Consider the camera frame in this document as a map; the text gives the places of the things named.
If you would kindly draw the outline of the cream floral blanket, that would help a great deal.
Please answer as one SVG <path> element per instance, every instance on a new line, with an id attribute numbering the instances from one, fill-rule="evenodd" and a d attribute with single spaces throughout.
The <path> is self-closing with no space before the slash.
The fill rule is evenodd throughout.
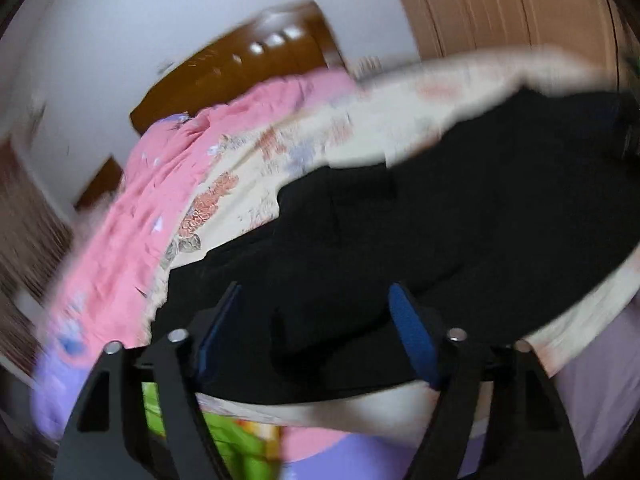
<path id="1" fill-rule="evenodd" d="M 399 162 L 439 140 L 463 118 L 482 114 L 522 84 L 544 93 L 603 87 L 603 70 L 554 47 L 485 50 L 427 62 L 373 79 L 331 104 L 304 110 L 276 124 L 226 136 L 212 148 L 208 180 L 235 180 L 195 240 L 171 243 L 146 310 L 165 300 L 168 274 L 198 261 L 209 249 L 272 219 L 276 193 L 319 166 L 351 167 Z M 200 396 L 208 414 L 278 426 L 322 427 L 374 434 L 399 442 L 420 439 L 437 396 L 424 382 L 350 399 L 265 406 Z"/>

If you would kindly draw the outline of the purple bed sheet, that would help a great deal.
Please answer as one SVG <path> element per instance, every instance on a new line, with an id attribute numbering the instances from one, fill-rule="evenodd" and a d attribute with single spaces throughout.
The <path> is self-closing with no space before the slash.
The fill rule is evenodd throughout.
<path id="1" fill-rule="evenodd" d="M 37 367 L 30 407 L 40 432 L 61 439 L 86 372 L 52 356 Z M 639 413 L 639 301 L 554 378 L 587 474 L 611 456 Z M 319 428 L 282 431 L 278 479 L 399 479 L 416 446 Z"/>

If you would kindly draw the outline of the green folded cloth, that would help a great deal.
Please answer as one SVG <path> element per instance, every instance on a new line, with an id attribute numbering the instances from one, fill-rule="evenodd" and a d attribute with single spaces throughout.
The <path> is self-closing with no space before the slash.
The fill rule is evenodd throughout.
<path id="1" fill-rule="evenodd" d="M 203 412 L 218 452 L 233 479 L 277 479 L 281 466 L 278 426 Z"/>

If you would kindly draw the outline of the pink quilt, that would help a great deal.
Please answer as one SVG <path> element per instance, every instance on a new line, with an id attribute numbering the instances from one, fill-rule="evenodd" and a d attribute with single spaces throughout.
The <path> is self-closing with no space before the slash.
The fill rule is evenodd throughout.
<path id="1" fill-rule="evenodd" d="M 145 294 L 221 142 L 355 90 L 346 70 L 272 78 L 228 104 L 153 124 L 132 150 L 114 200 L 74 251 L 50 307 L 53 353 L 89 365 L 111 339 L 132 346 Z"/>

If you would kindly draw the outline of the floral curtain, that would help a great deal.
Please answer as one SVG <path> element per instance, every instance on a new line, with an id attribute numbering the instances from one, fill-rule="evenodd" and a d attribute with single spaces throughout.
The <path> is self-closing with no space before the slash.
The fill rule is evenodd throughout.
<path id="1" fill-rule="evenodd" d="M 1 143 L 1 354 L 29 374 L 39 344 L 17 293 L 46 296 L 72 232 L 29 179 L 10 141 Z"/>

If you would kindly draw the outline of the light wooden wardrobe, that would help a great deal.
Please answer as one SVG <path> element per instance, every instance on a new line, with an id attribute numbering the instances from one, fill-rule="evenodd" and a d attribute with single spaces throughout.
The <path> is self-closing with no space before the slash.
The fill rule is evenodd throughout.
<path id="1" fill-rule="evenodd" d="M 634 35 L 614 0 L 400 0 L 421 58 L 551 44 L 614 70 Z"/>

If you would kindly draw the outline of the wooden headboard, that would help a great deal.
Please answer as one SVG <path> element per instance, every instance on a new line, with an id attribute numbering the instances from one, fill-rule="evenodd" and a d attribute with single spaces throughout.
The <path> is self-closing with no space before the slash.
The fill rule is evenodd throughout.
<path id="1" fill-rule="evenodd" d="M 194 53 L 146 92 L 130 112 L 145 133 L 173 114 L 228 103 L 265 80 L 343 68 L 342 52 L 314 0 L 273 6 Z"/>

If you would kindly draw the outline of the dark wooden nightstand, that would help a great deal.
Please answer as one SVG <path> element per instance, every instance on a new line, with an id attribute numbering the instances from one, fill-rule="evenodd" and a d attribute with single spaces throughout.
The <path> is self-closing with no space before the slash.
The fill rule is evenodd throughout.
<path id="1" fill-rule="evenodd" d="M 79 195 L 74 209 L 81 211 L 96 204 L 104 195 L 118 189 L 122 180 L 122 167 L 110 156 Z"/>

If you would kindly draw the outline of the black pants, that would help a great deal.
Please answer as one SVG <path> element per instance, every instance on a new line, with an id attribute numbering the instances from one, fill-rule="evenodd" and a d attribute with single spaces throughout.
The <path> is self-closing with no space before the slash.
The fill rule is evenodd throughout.
<path id="1" fill-rule="evenodd" d="M 154 338 L 233 304 L 201 390 L 248 404 L 361 396 L 412 382 L 388 295 L 507 342 L 582 300 L 639 241 L 627 93 L 524 89 L 389 167 L 322 167 L 280 189 L 277 219 L 169 274 Z"/>

